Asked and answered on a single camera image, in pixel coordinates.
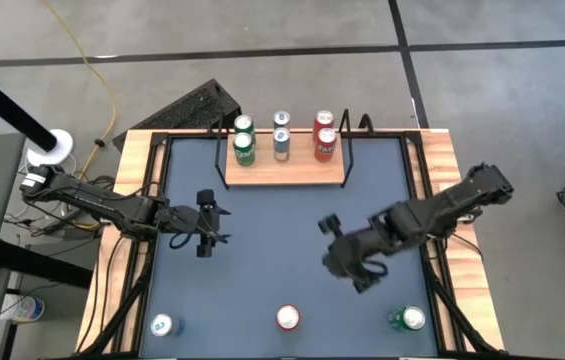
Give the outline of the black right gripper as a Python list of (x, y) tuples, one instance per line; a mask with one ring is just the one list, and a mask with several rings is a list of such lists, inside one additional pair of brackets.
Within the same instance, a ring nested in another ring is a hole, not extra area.
[(386, 252), (384, 235), (378, 217), (368, 219), (366, 228), (344, 234), (336, 214), (330, 214), (318, 222), (325, 235), (332, 234), (334, 240), (322, 256), (322, 264), (337, 278), (349, 278), (358, 294), (367, 291), (387, 275), (387, 266), (370, 260), (370, 257)]

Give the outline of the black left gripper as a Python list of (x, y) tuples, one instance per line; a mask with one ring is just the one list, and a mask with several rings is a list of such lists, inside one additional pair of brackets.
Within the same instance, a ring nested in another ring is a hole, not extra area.
[(231, 215), (231, 212), (221, 208), (215, 208), (214, 191), (204, 189), (197, 193), (197, 204), (199, 206), (199, 219), (196, 229), (193, 233), (188, 234), (185, 242), (188, 243), (194, 235), (200, 237), (200, 242), (196, 246), (196, 256), (198, 258), (210, 258), (215, 243), (228, 243), (230, 234), (217, 234), (212, 226), (212, 211), (215, 209), (219, 215)]

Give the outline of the green Sprite can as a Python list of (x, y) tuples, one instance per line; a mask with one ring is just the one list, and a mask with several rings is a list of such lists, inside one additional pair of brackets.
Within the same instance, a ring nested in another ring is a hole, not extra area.
[(239, 115), (234, 121), (235, 133), (246, 133), (249, 135), (254, 134), (254, 123), (250, 116)]
[(235, 135), (233, 148), (236, 161), (240, 166), (250, 166), (255, 161), (254, 138), (249, 133), (240, 132)]
[(399, 331), (419, 331), (426, 323), (426, 316), (417, 306), (403, 306), (390, 313), (389, 323)]

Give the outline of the red Fanta strawberry can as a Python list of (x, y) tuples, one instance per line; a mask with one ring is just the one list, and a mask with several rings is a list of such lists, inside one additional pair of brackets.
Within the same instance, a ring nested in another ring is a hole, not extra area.
[(315, 137), (314, 156), (318, 161), (330, 161), (337, 144), (337, 133), (332, 128), (322, 128)]
[(332, 128), (334, 124), (333, 113), (329, 110), (320, 110), (316, 113), (313, 123), (313, 131), (318, 133), (323, 128)]
[(297, 307), (291, 304), (282, 305), (276, 313), (276, 323), (283, 331), (295, 330), (301, 320), (301, 315)]

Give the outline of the grey-blue table mat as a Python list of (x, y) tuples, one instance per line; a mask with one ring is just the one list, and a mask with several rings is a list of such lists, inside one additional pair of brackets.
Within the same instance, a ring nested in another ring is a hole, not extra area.
[[(176, 139), (166, 178), (166, 196), (194, 206), (200, 190), (214, 191), (220, 220), (230, 234), (210, 258), (196, 256), (197, 239), (162, 235), (157, 245), (146, 315), (185, 320), (180, 336), (143, 336), (144, 358), (272, 358), (428, 356), (437, 351), (435, 332), (394, 329), (389, 314), (402, 306), (429, 306), (420, 253), (391, 256), (389, 273), (358, 294), (322, 264), (330, 238), (318, 222), (336, 214), (344, 231), (366, 225), (370, 215), (408, 198), (400, 142), (356, 139), (347, 144), (354, 167), (343, 186), (225, 187), (217, 174), (224, 143)], [(276, 313), (285, 304), (301, 320), (283, 331)]]

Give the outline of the black perforated box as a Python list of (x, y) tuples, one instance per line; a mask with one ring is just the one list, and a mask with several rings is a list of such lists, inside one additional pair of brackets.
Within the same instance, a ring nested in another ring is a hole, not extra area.
[(211, 79), (114, 137), (112, 143), (117, 150), (122, 151), (130, 130), (204, 129), (209, 131), (219, 126), (230, 129), (241, 114), (242, 110), (238, 102), (216, 79)]

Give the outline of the white plastic bottle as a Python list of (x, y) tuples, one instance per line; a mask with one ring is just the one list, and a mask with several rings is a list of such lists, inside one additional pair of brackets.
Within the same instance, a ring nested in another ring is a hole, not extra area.
[(0, 320), (17, 324), (38, 321), (45, 311), (45, 302), (37, 297), (6, 294), (3, 300)]

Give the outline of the black pole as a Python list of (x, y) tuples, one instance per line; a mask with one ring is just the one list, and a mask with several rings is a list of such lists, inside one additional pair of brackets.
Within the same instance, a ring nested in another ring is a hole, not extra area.
[(58, 145), (57, 138), (0, 89), (0, 117), (45, 152)]

